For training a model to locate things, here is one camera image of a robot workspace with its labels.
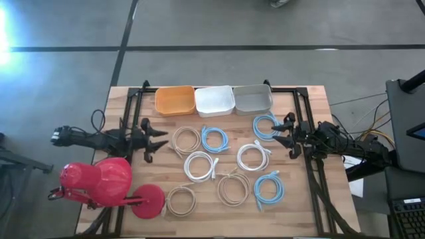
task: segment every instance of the red lamp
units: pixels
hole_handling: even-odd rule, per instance
[[[95,165],[70,163],[60,173],[61,187],[51,191],[49,200],[66,198],[89,208],[131,205],[139,218],[161,214],[165,194],[157,185],[146,184],[127,197],[131,187],[131,166],[121,157],[107,158]]]

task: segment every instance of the coiled blue cable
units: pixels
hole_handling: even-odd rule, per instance
[[[280,135],[280,132],[276,130],[274,130],[272,133],[262,133],[258,129],[258,122],[260,122],[260,120],[270,120],[271,122],[273,122],[274,126],[280,125],[278,119],[276,119],[272,112],[270,112],[268,115],[255,117],[254,121],[252,122],[252,129],[254,129],[255,135],[257,135],[259,139],[263,141],[273,141],[273,136]]]
[[[211,133],[211,132],[219,132],[221,134],[222,143],[221,143],[221,146],[220,147],[214,148],[214,147],[211,147],[210,145],[208,145],[208,143],[207,143],[207,135],[209,133]],[[204,126],[204,127],[202,127],[201,133],[202,133],[202,136],[201,136],[202,146],[204,146],[204,148],[208,152],[210,152],[210,153],[220,153],[221,151],[230,149],[230,147],[227,146],[227,144],[228,144],[227,134],[223,130],[221,130],[221,129],[217,128],[217,127],[209,127],[209,128],[207,128],[206,126]]]
[[[254,194],[255,194],[255,197],[257,199],[258,210],[260,210],[260,211],[263,210],[262,204],[268,204],[268,205],[276,204],[283,199],[283,197],[285,195],[285,187],[284,187],[284,183],[279,178],[278,174],[279,174],[279,171],[273,171],[270,174],[263,175],[263,176],[259,177],[257,179],[257,181],[255,182]],[[272,199],[265,199],[264,197],[261,197],[261,192],[260,192],[261,184],[265,180],[271,180],[276,185],[276,196],[273,197]]]

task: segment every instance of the butcher block tabletop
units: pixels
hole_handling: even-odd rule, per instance
[[[306,87],[309,92],[316,126],[319,121],[332,122],[325,87]],[[128,88],[111,88],[105,111],[106,124],[104,130],[118,128],[120,118],[124,114]],[[134,102],[135,100],[133,100],[130,111],[129,125],[131,125],[133,118]],[[282,121],[288,112],[295,112],[294,98],[290,93],[273,93],[273,102],[271,111],[279,121]],[[151,139],[152,141],[171,140],[176,129],[182,126],[194,127],[199,132],[204,125],[222,129],[228,136],[229,150],[212,154],[205,151],[201,145],[198,151],[207,152],[213,159],[219,158],[215,168],[216,173],[229,173],[237,167],[236,154],[239,148],[247,143],[253,143],[257,139],[252,130],[252,121],[255,117],[255,115],[238,116],[232,113],[228,116],[201,118],[196,112],[187,116],[162,117],[155,111],[155,94],[143,93],[139,120],[149,118],[154,129],[169,132],[168,135]],[[266,120],[259,124],[260,130],[264,133],[270,132],[271,126],[272,122]],[[185,148],[191,146],[194,142],[195,137],[190,132],[185,132],[181,134],[178,144],[181,148]],[[297,159],[290,159],[290,150],[285,149],[278,142],[260,142],[263,147],[272,151],[268,167],[264,171],[250,172],[238,169],[237,172],[245,174],[250,179],[251,185],[254,186],[258,177],[272,171],[279,171],[279,177],[285,186],[285,195],[281,202],[274,205],[263,205],[263,211],[260,212],[257,208],[255,196],[251,193],[242,205],[238,207],[226,206],[217,195],[217,185],[221,178],[217,175],[213,181],[208,180],[189,186],[196,194],[197,205],[194,212],[186,217],[177,217],[168,212],[165,216],[159,215],[153,219],[145,220],[138,218],[133,214],[130,206],[126,206],[121,235],[134,237],[317,236],[303,155],[300,155]],[[212,147],[218,147],[221,144],[220,134],[210,133],[208,144]],[[153,163],[146,163],[143,160],[143,149],[133,154],[131,165],[133,183],[129,196],[136,188],[146,183],[160,186],[167,195],[171,189],[191,182],[183,171],[185,157],[181,159],[170,145],[168,143],[153,154]],[[97,151],[93,163],[105,157],[104,152]],[[256,167],[261,164],[261,154],[255,149],[249,149],[242,155],[242,160],[246,165]],[[190,170],[194,176],[201,176],[208,171],[209,167],[206,159],[195,159],[191,163]],[[330,155],[325,159],[325,174],[332,203],[349,225],[356,231],[360,231],[341,157]],[[237,200],[243,197],[243,187],[238,181],[230,180],[227,187],[230,198]],[[264,198],[272,198],[276,192],[273,182],[266,181],[261,192]],[[191,202],[192,198],[189,194],[177,193],[171,204],[175,210],[186,211]],[[81,209],[76,233],[87,229],[101,210],[101,208],[89,210],[84,205]],[[110,230],[113,230],[115,226],[116,211],[115,208]],[[323,205],[321,205],[321,215],[325,228],[327,228]]]

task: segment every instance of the orange bin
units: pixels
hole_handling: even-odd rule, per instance
[[[181,116],[195,112],[195,89],[192,86],[159,88],[155,109],[163,116]]]

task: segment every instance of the gray bin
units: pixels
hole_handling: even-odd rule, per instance
[[[272,91],[266,84],[239,86],[233,89],[236,114],[265,114],[273,105]]]

